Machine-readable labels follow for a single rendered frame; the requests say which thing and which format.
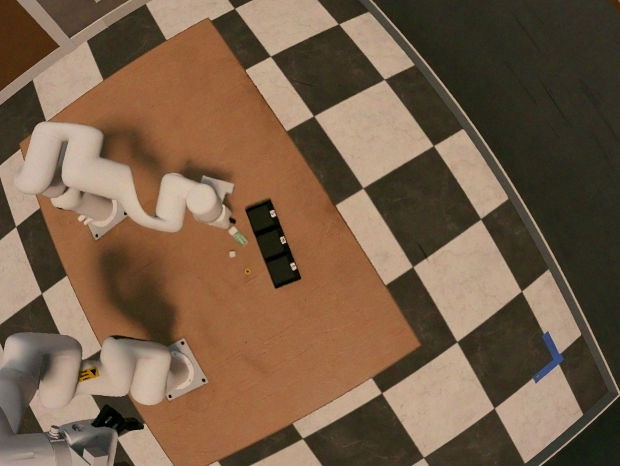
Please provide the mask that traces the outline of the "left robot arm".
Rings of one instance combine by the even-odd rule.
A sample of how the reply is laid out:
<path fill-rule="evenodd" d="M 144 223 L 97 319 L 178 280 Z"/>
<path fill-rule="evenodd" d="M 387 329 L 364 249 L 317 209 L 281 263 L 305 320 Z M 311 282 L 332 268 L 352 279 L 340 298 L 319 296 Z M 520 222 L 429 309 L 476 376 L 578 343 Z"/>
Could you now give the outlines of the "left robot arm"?
<path fill-rule="evenodd" d="M 14 175 L 15 187 L 24 194 L 51 198 L 56 208 L 81 214 L 80 222 L 87 216 L 85 225 L 94 222 L 104 227 L 112 223 L 119 202 L 136 223 L 164 232 L 181 229 L 186 205 L 200 221 L 216 221 L 222 213 L 224 194 L 233 193 L 233 183 L 205 176 L 198 183 L 178 173 L 167 173 L 161 180 L 155 215 L 150 216 L 139 204 L 130 166 L 100 156 L 103 141 L 103 132 L 93 126 L 38 123 L 24 164 Z"/>

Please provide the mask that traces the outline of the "green and white eraser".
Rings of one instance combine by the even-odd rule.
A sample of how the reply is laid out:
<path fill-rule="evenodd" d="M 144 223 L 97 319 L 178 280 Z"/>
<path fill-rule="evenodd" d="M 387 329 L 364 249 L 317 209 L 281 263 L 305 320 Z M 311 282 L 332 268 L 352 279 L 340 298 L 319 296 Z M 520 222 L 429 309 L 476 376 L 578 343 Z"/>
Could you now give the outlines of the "green and white eraser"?
<path fill-rule="evenodd" d="M 248 242 L 234 226 L 228 232 L 241 244 L 242 247 Z"/>

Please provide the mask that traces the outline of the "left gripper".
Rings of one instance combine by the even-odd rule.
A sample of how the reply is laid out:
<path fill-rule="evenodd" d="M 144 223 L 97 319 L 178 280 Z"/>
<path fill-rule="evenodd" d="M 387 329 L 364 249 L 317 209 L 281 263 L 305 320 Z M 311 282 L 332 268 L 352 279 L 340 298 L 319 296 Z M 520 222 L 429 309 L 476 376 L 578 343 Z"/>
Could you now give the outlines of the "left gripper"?
<path fill-rule="evenodd" d="M 236 219 L 231 217 L 232 213 L 225 205 L 222 204 L 222 207 L 223 207 L 223 209 L 222 209 L 222 213 L 221 213 L 220 217 L 216 221 L 211 222 L 211 223 L 205 223 L 205 222 L 202 222 L 200 220 L 197 220 L 197 217 L 193 213 L 192 213 L 192 215 L 195 218 L 195 220 L 197 220 L 199 222 L 226 229 L 229 226 L 229 221 L 230 221 L 230 223 L 234 223 L 235 224 L 236 223 Z"/>

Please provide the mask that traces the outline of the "black three-compartment bin rack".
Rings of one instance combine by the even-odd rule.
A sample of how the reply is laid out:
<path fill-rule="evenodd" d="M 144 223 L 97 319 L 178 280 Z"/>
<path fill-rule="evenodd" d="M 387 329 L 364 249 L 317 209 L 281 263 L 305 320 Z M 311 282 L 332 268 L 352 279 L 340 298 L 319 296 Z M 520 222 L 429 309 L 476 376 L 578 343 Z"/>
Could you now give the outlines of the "black three-compartment bin rack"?
<path fill-rule="evenodd" d="M 275 289 L 302 279 L 272 201 L 263 202 L 245 211 Z"/>

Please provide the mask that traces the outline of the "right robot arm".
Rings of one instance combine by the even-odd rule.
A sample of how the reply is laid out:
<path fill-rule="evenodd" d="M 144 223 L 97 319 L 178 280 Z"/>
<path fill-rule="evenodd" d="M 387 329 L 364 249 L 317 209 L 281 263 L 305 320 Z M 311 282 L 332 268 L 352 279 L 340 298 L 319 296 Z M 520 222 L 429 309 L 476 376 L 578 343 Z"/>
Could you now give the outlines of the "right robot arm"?
<path fill-rule="evenodd" d="M 44 355 L 39 400 L 49 409 L 63 408 L 80 394 L 124 396 L 129 390 L 137 402 L 154 405 L 174 388 L 189 386 L 195 374 L 186 355 L 157 342 L 108 336 L 99 360 L 92 361 L 82 359 L 82 346 L 71 336 L 12 334 L 0 368 L 0 466 L 107 465 L 108 455 L 99 447 L 85 448 L 81 456 L 56 425 L 48 432 L 18 434 L 37 391 Z"/>

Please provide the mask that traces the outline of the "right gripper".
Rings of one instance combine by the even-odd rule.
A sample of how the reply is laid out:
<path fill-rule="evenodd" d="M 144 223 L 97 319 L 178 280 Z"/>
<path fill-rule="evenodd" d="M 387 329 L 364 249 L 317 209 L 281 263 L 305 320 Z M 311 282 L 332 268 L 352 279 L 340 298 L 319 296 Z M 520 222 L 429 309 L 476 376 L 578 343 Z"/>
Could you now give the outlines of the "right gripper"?
<path fill-rule="evenodd" d="M 110 416 L 112 418 L 107 421 Z M 115 424 L 118 426 L 112 428 Z M 131 466 L 125 461 L 114 463 L 118 435 L 125 429 L 127 431 L 143 430 L 144 425 L 134 417 L 123 418 L 108 404 L 104 405 L 94 419 L 59 426 L 60 435 L 65 438 L 68 446 L 71 446 L 81 456 L 83 456 L 84 448 L 99 447 L 103 450 L 108 455 L 107 466 Z"/>

